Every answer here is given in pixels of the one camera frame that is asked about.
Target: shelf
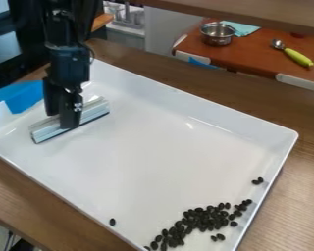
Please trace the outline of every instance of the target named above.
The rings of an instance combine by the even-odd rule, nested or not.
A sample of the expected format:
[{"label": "shelf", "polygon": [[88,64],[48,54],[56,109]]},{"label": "shelf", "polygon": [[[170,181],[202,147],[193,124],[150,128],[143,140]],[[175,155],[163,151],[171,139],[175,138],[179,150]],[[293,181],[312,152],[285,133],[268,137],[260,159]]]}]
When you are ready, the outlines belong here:
[{"label": "shelf", "polygon": [[314,35],[314,0],[131,0],[161,9]]}]

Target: wooden countertop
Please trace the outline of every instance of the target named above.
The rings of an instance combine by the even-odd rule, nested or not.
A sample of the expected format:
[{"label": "wooden countertop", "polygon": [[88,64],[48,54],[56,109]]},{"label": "wooden countertop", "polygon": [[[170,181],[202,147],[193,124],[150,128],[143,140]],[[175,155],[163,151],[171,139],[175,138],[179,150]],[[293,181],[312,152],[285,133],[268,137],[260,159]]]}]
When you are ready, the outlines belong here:
[{"label": "wooden countertop", "polygon": [[131,0],[201,17],[214,17],[314,35],[314,0]]},{"label": "wooden countertop", "polygon": [[[207,19],[204,23],[216,21],[218,20]],[[287,48],[302,53],[314,62],[313,36],[295,38],[288,32],[260,28],[246,37],[234,37],[228,46],[212,47],[202,42],[200,25],[198,24],[174,50],[210,58],[212,65],[244,73],[270,78],[275,78],[276,74],[285,74],[314,81],[314,67],[304,68],[270,45],[273,38],[280,39]]]},{"label": "wooden countertop", "polygon": [[[298,131],[299,140],[238,250],[314,251],[313,91],[211,71],[102,40],[89,45],[109,64]],[[25,79],[42,76],[39,70]],[[2,161],[0,223],[44,249],[132,250]]]}]

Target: wooden table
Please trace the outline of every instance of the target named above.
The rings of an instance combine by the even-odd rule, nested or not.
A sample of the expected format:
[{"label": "wooden table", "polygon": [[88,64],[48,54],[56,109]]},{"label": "wooden table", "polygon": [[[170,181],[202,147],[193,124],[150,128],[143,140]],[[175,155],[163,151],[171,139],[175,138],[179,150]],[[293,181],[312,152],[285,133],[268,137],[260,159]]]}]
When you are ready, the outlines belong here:
[{"label": "wooden table", "polygon": [[[217,19],[210,19],[205,23],[215,21]],[[304,68],[282,51],[270,46],[271,40],[278,38],[287,47],[299,51],[314,62],[313,36],[296,38],[287,32],[261,28],[246,37],[234,37],[228,46],[212,47],[202,43],[200,25],[189,32],[186,39],[174,48],[174,55],[181,56],[185,52],[207,58],[212,65],[277,80],[282,80],[281,77],[284,76],[284,80],[288,81],[294,76],[314,82],[314,67]]]},{"label": "wooden table", "polygon": [[[314,251],[314,91],[102,40],[89,45],[109,64],[298,131],[299,140],[238,250]],[[25,79],[43,76],[39,70]],[[0,223],[44,249],[132,250],[1,160]]]}]

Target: yellow handle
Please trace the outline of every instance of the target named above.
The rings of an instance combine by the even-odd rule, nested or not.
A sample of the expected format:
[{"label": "yellow handle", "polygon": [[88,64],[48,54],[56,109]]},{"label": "yellow handle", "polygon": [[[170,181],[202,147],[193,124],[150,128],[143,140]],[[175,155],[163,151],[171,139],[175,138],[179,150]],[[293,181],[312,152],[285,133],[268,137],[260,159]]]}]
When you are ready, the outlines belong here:
[{"label": "yellow handle", "polygon": [[284,49],[284,51],[301,66],[303,66],[303,67],[313,67],[314,66],[314,63],[312,62],[312,60],[310,60],[309,58],[300,54],[299,52],[294,51],[294,50],[289,49],[289,48]]}]

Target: pile of beans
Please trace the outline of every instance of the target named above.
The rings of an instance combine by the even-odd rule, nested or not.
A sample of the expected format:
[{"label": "pile of beans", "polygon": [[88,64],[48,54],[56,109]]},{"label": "pile of beans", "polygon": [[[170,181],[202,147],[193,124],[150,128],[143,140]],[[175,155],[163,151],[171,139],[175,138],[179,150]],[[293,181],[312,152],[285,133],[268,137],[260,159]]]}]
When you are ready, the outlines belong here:
[{"label": "pile of beans", "polygon": [[[259,185],[264,182],[262,177],[259,177],[252,181],[253,184]],[[185,238],[190,235],[195,229],[199,229],[201,232],[220,230],[223,227],[238,226],[237,218],[240,218],[247,210],[247,207],[252,203],[251,199],[243,200],[238,205],[231,206],[231,203],[221,202],[216,206],[207,206],[205,209],[198,207],[195,209],[189,209],[183,212],[183,218],[176,221],[169,229],[163,229],[159,235],[157,235],[149,246],[144,246],[146,250],[167,251],[168,248],[176,248],[178,246],[184,246]],[[110,225],[115,225],[115,220],[111,219]],[[221,234],[211,235],[211,239],[214,242],[224,241],[226,238]]]}]

